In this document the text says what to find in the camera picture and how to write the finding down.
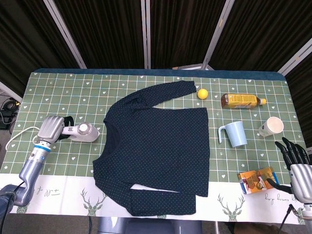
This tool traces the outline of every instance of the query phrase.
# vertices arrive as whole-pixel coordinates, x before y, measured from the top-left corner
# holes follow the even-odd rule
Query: yellow ball
[[[200,99],[206,99],[208,97],[208,91],[205,90],[205,89],[200,89],[198,92],[197,92],[197,96],[200,98]]]

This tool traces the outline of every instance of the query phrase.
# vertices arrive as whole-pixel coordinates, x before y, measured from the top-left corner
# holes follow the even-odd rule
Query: green checkered tablecloth
[[[32,73],[14,128],[13,136],[30,127],[40,127],[49,115],[72,116],[75,123],[89,122],[100,131],[93,143],[62,140],[54,144],[44,165],[44,175],[93,176],[92,161],[99,157],[106,141],[103,119],[110,106],[136,90],[179,80],[193,80],[197,89],[209,91],[206,100],[196,93],[159,104],[158,108],[206,107],[210,134],[210,181],[238,182],[237,173],[272,166],[280,183],[290,182],[288,170],[274,141],[284,136],[305,148],[292,98],[285,81],[127,75],[75,75]],[[222,109],[224,93],[250,93],[266,98],[267,104],[252,110]],[[269,117],[279,117],[284,131],[263,138],[257,129]],[[248,144],[231,148],[228,139],[218,143],[218,127],[242,120]],[[33,148],[35,131],[22,134],[10,145],[0,173],[19,174]]]

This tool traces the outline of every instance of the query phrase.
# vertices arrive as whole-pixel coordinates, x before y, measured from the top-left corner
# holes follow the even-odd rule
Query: white paper cup
[[[263,137],[267,137],[273,134],[281,133],[284,130],[284,124],[278,117],[270,117],[259,128],[259,133]]]

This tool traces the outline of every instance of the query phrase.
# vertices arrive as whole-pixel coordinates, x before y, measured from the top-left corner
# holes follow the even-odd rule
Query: dark navy shirt
[[[93,161],[94,179],[133,216],[194,214],[195,195],[208,196],[207,109],[154,107],[195,92],[193,81],[154,85],[106,114],[106,144]],[[170,192],[131,189],[134,184]]]

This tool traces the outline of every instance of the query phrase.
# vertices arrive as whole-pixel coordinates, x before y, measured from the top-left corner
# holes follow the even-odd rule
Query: blue plastic cup
[[[242,121],[229,123],[225,126],[219,127],[219,143],[222,142],[221,130],[224,129],[228,134],[231,145],[233,148],[241,145],[247,145],[246,135]]]

